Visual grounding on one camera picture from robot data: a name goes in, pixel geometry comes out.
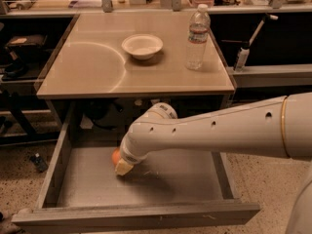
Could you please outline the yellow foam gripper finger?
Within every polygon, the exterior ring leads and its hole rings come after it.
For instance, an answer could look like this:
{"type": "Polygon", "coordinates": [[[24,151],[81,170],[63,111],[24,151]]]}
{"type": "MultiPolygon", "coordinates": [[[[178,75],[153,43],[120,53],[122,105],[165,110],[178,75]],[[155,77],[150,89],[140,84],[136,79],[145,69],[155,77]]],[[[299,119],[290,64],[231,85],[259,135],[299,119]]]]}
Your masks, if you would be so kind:
{"type": "Polygon", "coordinates": [[[134,166],[127,163],[124,159],[120,159],[115,165],[115,173],[117,176],[126,175],[134,166]]]}

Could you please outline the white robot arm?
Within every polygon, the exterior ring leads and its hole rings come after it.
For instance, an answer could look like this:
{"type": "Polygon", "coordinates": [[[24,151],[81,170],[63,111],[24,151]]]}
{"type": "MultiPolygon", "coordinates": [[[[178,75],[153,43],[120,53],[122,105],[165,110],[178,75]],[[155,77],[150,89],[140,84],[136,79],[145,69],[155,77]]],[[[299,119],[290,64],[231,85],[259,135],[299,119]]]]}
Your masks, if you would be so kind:
{"type": "Polygon", "coordinates": [[[274,97],[186,118],[158,102],[124,135],[113,154],[115,173],[123,176],[150,152],[169,149],[309,160],[312,94],[274,97]]]}

